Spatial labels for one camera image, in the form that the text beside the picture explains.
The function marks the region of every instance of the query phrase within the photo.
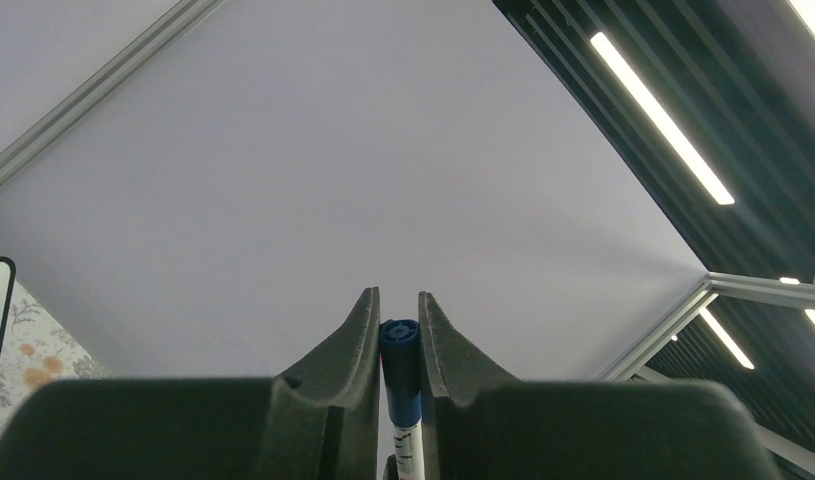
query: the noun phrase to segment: ceiling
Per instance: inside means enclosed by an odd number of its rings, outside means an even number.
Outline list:
[[[815,42],[783,0],[496,3],[706,267],[812,280]],[[734,205],[714,202],[681,163],[592,47],[597,32],[664,104]],[[710,311],[754,370],[700,321],[649,366],[724,383],[758,423],[815,452],[815,328],[804,312],[728,298]]]
[[[0,254],[136,376],[275,374],[379,285],[596,378],[706,272],[480,2],[228,0],[0,187]]]

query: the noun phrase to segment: black slat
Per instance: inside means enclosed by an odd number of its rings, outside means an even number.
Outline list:
[[[780,12],[780,0],[752,8]],[[705,266],[763,278],[815,272],[815,125],[714,0],[495,0]],[[781,22],[782,28],[791,23]],[[590,45],[604,32],[736,199],[717,205]],[[815,452],[815,328],[804,312],[721,298],[740,366],[691,323],[650,362],[730,387],[759,424]]]

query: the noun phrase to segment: blue marker cap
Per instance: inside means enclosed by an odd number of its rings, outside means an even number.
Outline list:
[[[412,427],[422,418],[419,322],[387,320],[381,325],[379,343],[389,419],[397,427]]]

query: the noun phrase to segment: wall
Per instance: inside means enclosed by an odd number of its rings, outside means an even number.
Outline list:
[[[0,434],[22,402],[62,378],[100,378],[104,368],[20,284],[13,290],[0,359]]]

